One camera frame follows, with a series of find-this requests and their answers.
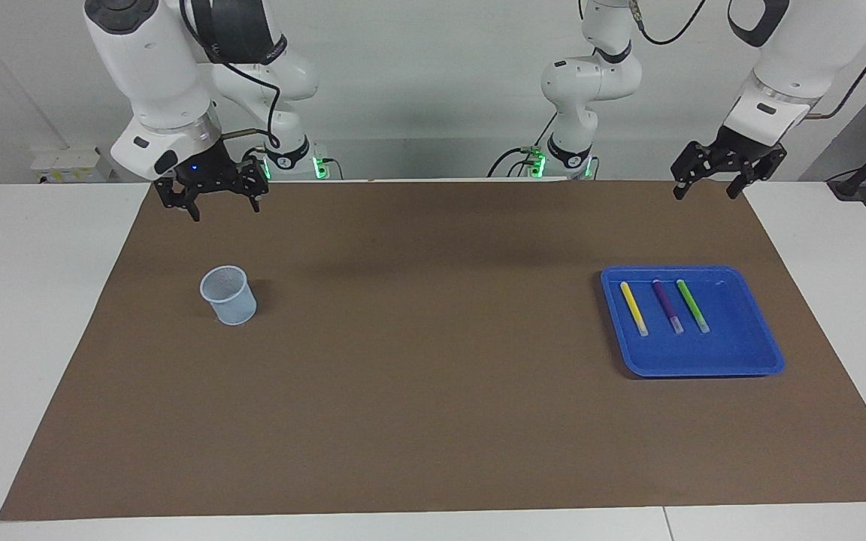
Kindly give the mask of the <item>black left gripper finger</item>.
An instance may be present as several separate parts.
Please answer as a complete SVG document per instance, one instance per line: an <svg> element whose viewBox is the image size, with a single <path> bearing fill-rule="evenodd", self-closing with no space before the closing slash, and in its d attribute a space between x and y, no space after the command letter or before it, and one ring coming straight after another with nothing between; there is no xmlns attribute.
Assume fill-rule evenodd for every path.
<svg viewBox="0 0 866 541"><path fill-rule="evenodd" d="M753 159L737 155L733 158L737 175L726 189L726 195L732 200L737 199L752 183L770 179L785 157L787 152L783 145L774 145L766 154Z"/></svg>
<svg viewBox="0 0 866 541"><path fill-rule="evenodd" d="M683 200L690 191L694 182L707 176L711 171L710 157L715 148L711 145L702 145L698 141L691 141L678 154L671 165L671 176L673 176L676 187L674 197Z"/></svg>

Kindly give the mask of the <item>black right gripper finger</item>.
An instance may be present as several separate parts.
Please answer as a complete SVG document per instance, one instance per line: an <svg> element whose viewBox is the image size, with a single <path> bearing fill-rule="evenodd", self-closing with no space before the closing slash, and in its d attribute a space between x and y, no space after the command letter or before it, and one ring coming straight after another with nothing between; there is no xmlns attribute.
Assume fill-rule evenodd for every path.
<svg viewBox="0 0 866 541"><path fill-rule="evenodd" d="M267 168L257 159L247 159L241 162L241 182L245 196L250 199L250 205L254 213L260 213L260 200L267 195L268 188Z"/></svg>
<svg viewBox="0 0 866 541"><path fill-rule="evenodd" d="M189 182L179 176L165 176L155 180L153 188L165 208L186 211L193 222L199 222L201 215L195 202L201 192L199 183Z"/></svg>

